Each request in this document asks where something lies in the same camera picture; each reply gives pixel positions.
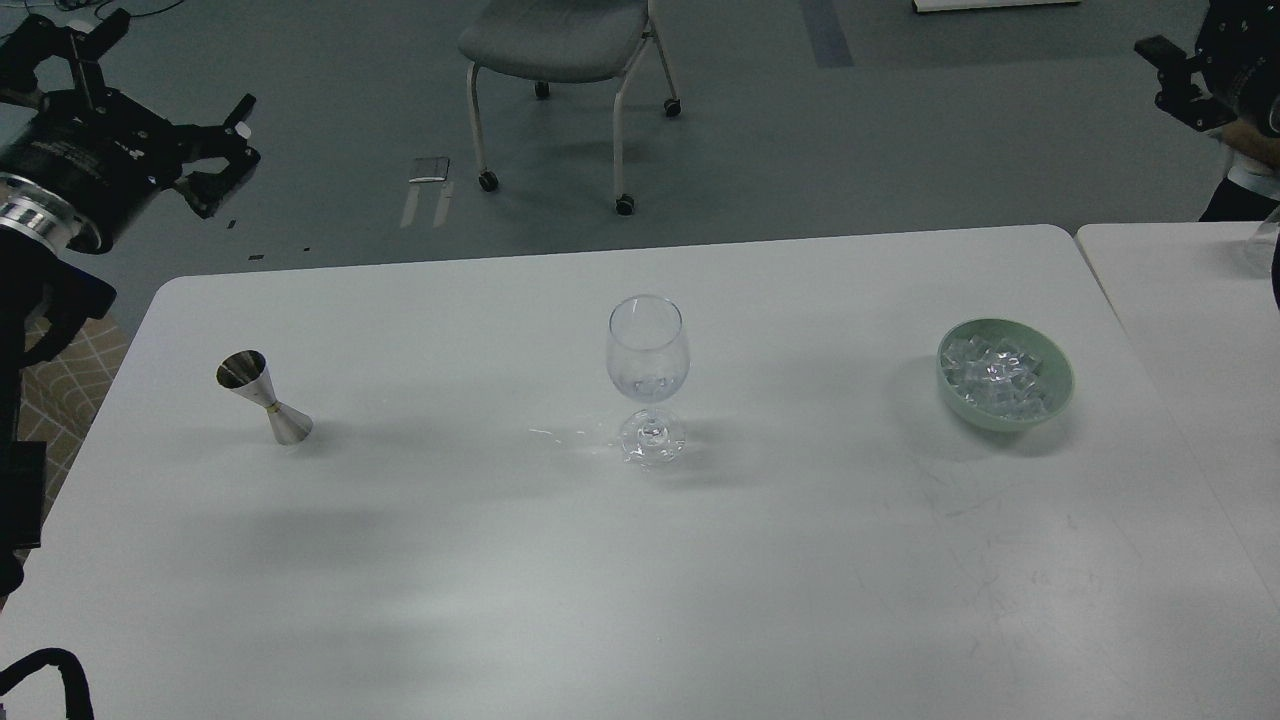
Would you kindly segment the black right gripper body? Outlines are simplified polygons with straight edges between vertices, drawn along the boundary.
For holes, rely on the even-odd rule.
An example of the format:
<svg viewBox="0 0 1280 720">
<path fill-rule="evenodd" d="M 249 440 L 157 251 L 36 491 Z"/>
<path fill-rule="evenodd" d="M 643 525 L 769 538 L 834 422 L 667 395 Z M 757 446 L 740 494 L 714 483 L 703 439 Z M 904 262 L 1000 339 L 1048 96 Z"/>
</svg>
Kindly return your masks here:
<svg viewBox="0 0 1280 720">
<path fill-rule="evenodd" d="M 1196 38 L 1210 94 L 1260 133 L 1279 136 L 1279 3 L 1210 1 Z"/>
</svg>

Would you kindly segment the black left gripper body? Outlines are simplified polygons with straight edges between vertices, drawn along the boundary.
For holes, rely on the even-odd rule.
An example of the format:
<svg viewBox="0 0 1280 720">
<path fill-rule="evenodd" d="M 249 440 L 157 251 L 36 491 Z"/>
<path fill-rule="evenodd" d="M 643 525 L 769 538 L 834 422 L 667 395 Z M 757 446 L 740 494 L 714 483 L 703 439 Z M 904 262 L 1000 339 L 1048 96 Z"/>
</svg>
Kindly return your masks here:
<svg viewBox="0 0 1280 720">
<path fill-rule="evenodd" d="M 83 225 L 70 249 L 105 254 L 188 158 L 175 127 L 120 90 L 92 102 L 64 90 L 3 145 L 3 173 L 74 210 Z"/>
</svg>

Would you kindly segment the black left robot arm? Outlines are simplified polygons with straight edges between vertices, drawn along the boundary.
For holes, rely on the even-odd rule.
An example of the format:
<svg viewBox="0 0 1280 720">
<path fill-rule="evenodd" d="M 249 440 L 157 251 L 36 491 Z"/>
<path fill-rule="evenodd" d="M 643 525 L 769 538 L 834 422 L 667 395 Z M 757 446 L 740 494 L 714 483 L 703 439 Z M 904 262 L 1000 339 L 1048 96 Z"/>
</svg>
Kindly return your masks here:
<svg viewBox="0 0 1280 720">
<path fill-rule="evenodd" d="M 3 145 L 3 596 L 41 544 L 51 471 L 46 439 L 23 416 L 32 368 L 58 359 L 116 299 L 64 252 L 109 252 L 141 213 L 173 191 L 214 217 L 255 173 L 260 152 L 243 96 L 215 126 L 175 124 L 106 83 L 100 61 L 131 27 L 116 9 L 92 27 L 29 13 L 3 37 L 3 101 L 32 117 Z"/>
</svg>

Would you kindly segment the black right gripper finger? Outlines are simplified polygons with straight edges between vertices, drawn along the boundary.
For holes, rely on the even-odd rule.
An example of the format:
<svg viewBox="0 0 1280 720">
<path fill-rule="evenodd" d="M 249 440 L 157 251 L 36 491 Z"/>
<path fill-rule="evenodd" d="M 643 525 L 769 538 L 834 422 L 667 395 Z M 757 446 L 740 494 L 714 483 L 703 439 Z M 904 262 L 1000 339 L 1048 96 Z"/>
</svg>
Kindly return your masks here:
<svg viewBox="0 0 1280 720">
<path fill-rule="evenodd" d="M 1137 40 L 1134 51 L 1156 69 L 1160 90 L 1155 105 L 1161 111 L 1201 133 L 1236 119 L 1228 105 L 1196 82 L 1196 76 L 1206 68 L 1201 58 L 1188 55 L 1162 35 Z"/>
</svg>

